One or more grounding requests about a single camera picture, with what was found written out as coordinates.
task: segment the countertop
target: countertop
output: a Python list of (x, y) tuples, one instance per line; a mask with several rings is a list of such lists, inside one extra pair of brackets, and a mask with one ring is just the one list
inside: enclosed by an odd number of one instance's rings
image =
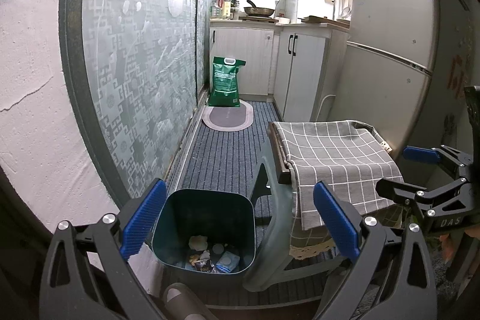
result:
[(333, 29), (337, 31), (341, 31), (344, 33), (348, 33), (349, 30), (344, 27), (340, 27), (337, 25), (333, 25), (330, 23), (320, 23), (320, 24), (306, 24), (306, 23), (298, 23), (298, 24), (273, 24), (270, 22), (256, 22), (256, 21), (240, 21), (240, 20), (232, 20), (232, 19), (211, 19), (210, 26), (212, 28), (253, 28), (253, 29), (267, 29), (273, 30), (275, 33), (278, 34), (285, 30), (285, 31), (311, 31), (312, 29)]

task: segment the floor mat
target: floor mat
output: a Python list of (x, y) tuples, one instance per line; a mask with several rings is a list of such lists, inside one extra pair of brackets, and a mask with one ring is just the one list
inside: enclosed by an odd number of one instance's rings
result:
[(221, 132), (238, 132), (251, 126), (254, 122), (253, 107), (240, 100), (240, 107), (208, 106), (203, 112), (203, 122), (210, 129)]
[[(183, 188), (200, 188), (230, 191), (248, 197), (256, 169), (257, 156), (267, 140), (268, 122), (278, 121), (272, 103), (249, 102), (254, 117), (251, 127), (238, 132), (220, 132), (201, 123), (198, 129), (189, 162), (184, 171)], [(267, 229), (270, 214), (270, 197), (261, 197), (255, 207), (257, 245)], [(331, 253), (316, 258), (293, 260), (286, 269), (294, 269), (331, 259)], [(202, 287), (193, 291), (207, 305), (217, 308), (244, 309), (245, 307), (275, 307), (289, 303), (310, 302), (322, 295), (326, 276), (314, 275), (295, 281), (278, 283), (267, 290), (251, 293), (242, 288)], [(166, 269), (162, 287), (177, 282)]]

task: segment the kitchen cabinet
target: kitchen cabinet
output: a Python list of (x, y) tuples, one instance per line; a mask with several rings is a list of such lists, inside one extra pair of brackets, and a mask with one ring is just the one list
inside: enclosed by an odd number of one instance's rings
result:
[(273, 36), (274, 31), (268, 29), (211, 28), (210, 86), (213, 58), (231, 57), (246, 62), (237, 74), (238, 92), (249, 96), (267, 96)]
[[(326, 121), (343, 66), (348, 34), (301, 27), (280, 34), (274, 100), (282, 121)], [(299, 34), (310, 29), (310, 34)]]

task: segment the gray plaid tablecloth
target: gray plaid tablecloth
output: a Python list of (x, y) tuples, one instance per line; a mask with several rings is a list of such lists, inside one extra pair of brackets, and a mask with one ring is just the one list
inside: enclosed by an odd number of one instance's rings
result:
[(374, 215), (385, 226), (398, 223), (402, 207), (378, 196), (375, 184), (381, 178), (403, 182), (385, 141), (368, 124), (358, 121), (321, 123), (275, 122), (276, 136), (290, 169), (294, 191), (294, 227), (291, 247), (311, 247), (307, 256), (322, 250), (330, 239), (314, 205), (314, 185), (322, 180), (362, 215)]

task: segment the blue rubber pad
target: blue rubber pad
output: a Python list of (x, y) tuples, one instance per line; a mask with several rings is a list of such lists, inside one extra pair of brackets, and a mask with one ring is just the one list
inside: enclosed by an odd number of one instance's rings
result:
[(440, 155), (437, 151), (425, 148), (406, 147), (403, 150), (403, 157), (419, 163), (437, 164), (440, 162)]
[(313, 189), (313, 202), (332, 235), (340, 253), (355, 262), (360, 255), (359, 238), (355, 227), (338, 205), (330, 190), (319, 182)]
[(164, 181), (154, 184), (130, 221), (123, 230), (120, 253), (128, 260), (131, 255), (138, 254), (143, 242), (157, 220), (167, 200), (167, 186)]

